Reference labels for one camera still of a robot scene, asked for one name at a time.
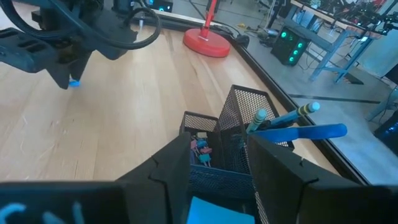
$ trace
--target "desk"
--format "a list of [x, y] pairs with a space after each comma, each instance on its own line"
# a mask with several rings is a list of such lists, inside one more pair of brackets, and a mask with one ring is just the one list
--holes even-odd
[[[343, 77], [348, 73], [350, 68], [354, 65], [355, 61], [361, 56], [361, 54], [369, 47], [371, 42], [374, 39], [380, 38], [380, 34], [377, 34], [375, 32], [366, 32], [365, 37], [368, 37], [360, 46], [360, 48], [355, 52], [355, 54], [350, 58], [350, 60], [347, 62], [347, 64], [343, 68], [330, 68], [326, 67], [326, 64], [329, 62], [333, 54], [341, 47], [342, 43], [344, 42], [345, 38], [351, 36], [351, 35], [362, 35], [363, 32], [365, 32], [364, 29], [351, 26], [345, 23], [342, 23], [340, 21], [335, 21], [335, 19], [332, 17], [332, 15], [325, 15], [323, 13], [320, 13], [317, 10], [314, 10], [311, 7], [304, 6], [303, 4], [297, 2], [297, 1], [291, 1], [292, 8], [290, 9], [289, 14], [287, 15], [285, 19], [285, 26], [289, 27], [290, 29], [293, 29], [294, 31], [301, 33], [304, 37], [310, 39], [315, 45], [319, 46], [321, 49], [326, 51], [326, 55], [323, 57], [323, 59], [319, 62], [318, 66], [316, 69], [314, 69], [311, 77], [309, 78], [310, 81], [314, 81], [319, 74], [321, 73], [322, 70], [328, 70], [332, 72], [337, 72], [338, 76], [335, 79], [335, 83], [340, 82]], [[330, 43], [329, 41], [322, 39], [320, 36], [316, 35], [312, 31], [309, 30], [309, 27], [302, 27], [301, 25], [298, 25], [295, 21], [292, 20], [293, 15], [295, 14], [297, 8], [302, 8], [306, 10], [307, 12], [311, 12], [314, 14], [314, 18], [319, 17], [320, 19], [323, 19], [325, 21], [334, 23], [335, 25], [342, 28], [343, 31], [342, 33], [338, 36], [338, 38], [333, 42]]]
[[[34, 7], [15, 5], [30, 21]], [[11, 25], [1, 11], [0, 27]], [[152, 31], [144, 26], [139, 38]], [[182, 38], [164, 29], [116, 61], [94, 52], [81, 86], [68, 90], [47, 72], [0, 63], [0, 180], [117, 179], [178, 135], [184, 111], [218, 117], [232, 84], [268, 92], [286, 113], [235, 49], [208, 58]], [[311, 141], [294, 144], [295, 153], [337, 173]]]

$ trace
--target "blue marker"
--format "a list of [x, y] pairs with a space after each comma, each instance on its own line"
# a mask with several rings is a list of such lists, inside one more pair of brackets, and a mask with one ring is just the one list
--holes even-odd
[[252, 131], [256, 131], [259, 125], [266, 119], [267, 111], [265, 109], [259, 109], [254, 115], [253, 120], [250, 122], [246, 132], [249, 134]]
[[282, 123], [294, 121], [301, 116], [318, 111], [320, 107], [321, 106], [318, 102], [309, 103], [307, 105], [297, 108], [297, 110], [293, 110], [283, 116], [271, 120], [271, 126], [277, 126]]

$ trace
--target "red base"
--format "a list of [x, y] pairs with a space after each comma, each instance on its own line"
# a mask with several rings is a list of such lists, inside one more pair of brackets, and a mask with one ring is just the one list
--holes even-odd
[[200, 29], [190, 29], [185, 32], [183, 42], [191, 50], [210, 57], [226, 57], [231, 44], [222, 36], [209, 31], [207, 40], [199, 37]]

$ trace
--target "gray floor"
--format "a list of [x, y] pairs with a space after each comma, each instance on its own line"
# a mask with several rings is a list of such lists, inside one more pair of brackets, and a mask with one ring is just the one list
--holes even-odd
[[[205, 14], [207, 0], [174, 0], [174, 13], [201, 18]], [[217, 21], [225, 22], [231, 26], [244, 23], [247, 26], [257, 27], [264, 17], [263, 12], [257, 11], [258, 7], [252, 0], [230, 0], [223, 1], [215, 16]], [[276, 21], [273, 28], [280, 29], [282, 21]], [[334, 41], [338, 33], [330, 32], [322, 28], [318, 35], [329, 41]], [[337, 54], [332, 58], [336, 64], [344, 63], [343, 58], [350, 52], [349, 44], [352, 39], [346, 40], [346, 45], [338, 49]], [[320, 96], [326, 100], [317, 100], [321, 104], [321, 111], [312, 114], [310, 117], [317, 124], [344, 123], [348, 127], [348, 135], [343, 138], [332, 139], [339, 147], [345, 157], [372, 183], [372, 184], [396, 184], [398, 183], [398, 157], [389, 148], [373, 136], [373, 131], [379, 126], [379, 117], [372, 122], [365, 120], [365, 115], [376, 107], [378, 101], [385, 100], [391, 88], [371, 76], [370, 74], [354, 68], [351, 73], [360, 79], [364, 85], [352, 85], [346, 82], [335, 84], [335, 75], [323, 71], [314, 81], [309, 82], [308, 78], [313, 72], [312, 68], [317, 62], [304, 54], [299, 60], [299, 66], [283, 66], [273, 55], [271, 49], [262, 46], [259, 40], [251, 37], [248, 51], [261, 64], [267, 73], [283, 88], [283, 90], [294, 96], [296, 103], [303, 105], [309, 103], [309, 96]], [[324, 53], [316, 46], [311, 45], [309, 51], [313, 55]], [[392, 114], [387, 111], [381, 122], [384, 122]]]

